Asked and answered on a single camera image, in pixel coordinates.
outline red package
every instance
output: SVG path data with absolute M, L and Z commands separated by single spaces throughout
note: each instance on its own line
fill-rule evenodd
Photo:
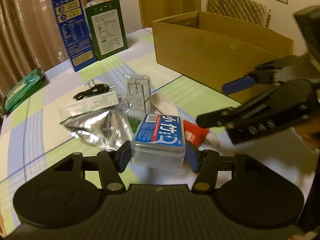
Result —
M 195 147 L 199 147 L 205 140 L 210 129 L 202 129 L 195 123 L 183 120 L 184 136 L 186 141 L 190 141 Z

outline tablecloth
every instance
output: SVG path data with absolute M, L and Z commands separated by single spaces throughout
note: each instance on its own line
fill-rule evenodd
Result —
M 151 28 L 127 35 L 127 41 L 129 49 L 79 72 L 74 72 L 69 60 L 47 71 L 48 84 L 4 120 L 0 136 L 0 214 L 7 233 L 20 224 L 12 206 L 18 187 L 72 152 L 91 156 L 100 151 L 71 138 L 59 125 L 59 107 L 72 102 L 72 97 L 87 89 L 92 80 L 113 84 L 118 93 L 124 94 L 127 75 L 149 75 L 152 92 L 170 98 L 180 116 L 191 122 L 198 114 L 239 105 L 221 93 L 157 64 Z M 222 154 L 246 152 L 296 183 L 305 197 L 308 195 L 318 156 L 304 146 L 292 129 L 237 147 L 231 144 L 224 129 L 214 128 L 212 132 L 221 140 Z M 204 144 L 201 149 L 204 148 L 210 146 Z M 161 171 L 130 162 L 121 178 L 126 187 L 131 183 L 188 184 L 190 187 L 195 175 L 187 165 L 179 171 Z M 86 172 L 86 179 L 100 187 L 96 172 Z M 219 172 L 217 187 L 229 179 L 230 172 Z

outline blue label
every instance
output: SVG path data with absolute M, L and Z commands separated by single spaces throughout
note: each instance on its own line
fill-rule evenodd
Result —
M 60 33 L 75 71 L 97 61 L 80 0 L 51 0 Z
M 144 118 L 135 140 L 182 147 L 181 118 L 171 115 L 148 114 Z

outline green box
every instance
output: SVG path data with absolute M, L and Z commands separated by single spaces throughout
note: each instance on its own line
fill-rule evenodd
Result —
M 92 5 L 85 13 L 98 60 L 128 48 L 119 0 Z

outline quilted chair cover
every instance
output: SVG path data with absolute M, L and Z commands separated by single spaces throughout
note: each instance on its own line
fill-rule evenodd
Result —
M 207 0 L 206 12 L 233 17 L 247 22 L 267 27 L 271 8 L 252 0 L 222 0 L 227 15 L 220 0 Z

